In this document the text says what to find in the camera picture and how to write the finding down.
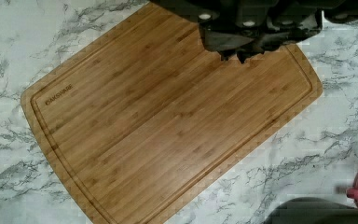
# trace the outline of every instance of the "wooden cutting board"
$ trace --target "wooden cutting board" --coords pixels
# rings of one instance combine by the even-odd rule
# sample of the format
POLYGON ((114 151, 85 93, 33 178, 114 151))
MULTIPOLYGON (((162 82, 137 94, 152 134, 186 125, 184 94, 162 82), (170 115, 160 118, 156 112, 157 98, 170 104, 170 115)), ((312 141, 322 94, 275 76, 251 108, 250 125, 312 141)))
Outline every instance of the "wooden cutting board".
POLYGON ((220 62, 197 24, 148 4, 21 103, 94 223, 162 223, 321 92, 297 46, 220 62))

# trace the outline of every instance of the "bamboo cutting board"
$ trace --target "bamboo cutting board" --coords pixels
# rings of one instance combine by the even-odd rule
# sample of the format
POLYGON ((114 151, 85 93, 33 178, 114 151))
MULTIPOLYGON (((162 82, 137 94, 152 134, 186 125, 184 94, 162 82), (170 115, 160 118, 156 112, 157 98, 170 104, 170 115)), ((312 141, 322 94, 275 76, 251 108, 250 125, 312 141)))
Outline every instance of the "bamboo cutting board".
POLYGON ((242 65, 149 4, 21 97, 53 170, 94 223, 162 223, 314 101, 297 46, 242 65))

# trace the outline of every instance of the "dark object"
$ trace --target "dark object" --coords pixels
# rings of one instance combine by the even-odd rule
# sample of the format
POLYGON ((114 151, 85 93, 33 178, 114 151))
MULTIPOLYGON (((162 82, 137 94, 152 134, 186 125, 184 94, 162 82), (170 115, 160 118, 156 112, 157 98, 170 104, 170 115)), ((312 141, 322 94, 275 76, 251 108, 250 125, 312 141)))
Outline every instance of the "dark object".
POLYGON ((331 22, 358 20, 358 0, 151 0, 200 25, 202 43, 222 60, 244 61, 258 53, 297 43, 331 22))
POLYGON ((299 198, 280 205, 264 224, 358 224, 358 209, 318 198, 299 198))

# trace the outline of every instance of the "engraved logo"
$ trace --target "engraved logo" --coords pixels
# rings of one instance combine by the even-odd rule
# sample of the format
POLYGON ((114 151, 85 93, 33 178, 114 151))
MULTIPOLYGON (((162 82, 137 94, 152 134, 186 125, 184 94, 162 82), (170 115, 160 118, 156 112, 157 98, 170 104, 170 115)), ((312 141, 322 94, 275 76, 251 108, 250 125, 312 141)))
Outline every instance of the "engraved logo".
POLYGON ((72 89, 72 84, 65 87, 64 89, 62 89, 61 91, 57 92, 55 95, 53 95, 52 97, 50 97, 48 100, 46 100, 45 104, 46 105, 50 105, 52 102, 54 102, 55 100, 57 100, 58 98, 62 97, 64 94, 66 94, 69 90, 72 89))

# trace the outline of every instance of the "marble countertop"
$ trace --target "marble countertop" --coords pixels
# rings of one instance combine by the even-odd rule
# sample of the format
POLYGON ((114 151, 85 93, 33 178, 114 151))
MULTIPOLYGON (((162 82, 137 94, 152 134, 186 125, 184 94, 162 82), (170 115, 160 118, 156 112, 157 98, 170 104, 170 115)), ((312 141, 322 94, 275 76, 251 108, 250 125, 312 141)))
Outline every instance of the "marble countertop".
MULTIPOLYGON (((91 223, 48 165, 22 92, 144 0, 0 0, 0 223, 91 223)), ((358 171, 358 21, 298 44, 324 94, 167 223, 258 224, 280 203, 345 196, 358 171)))

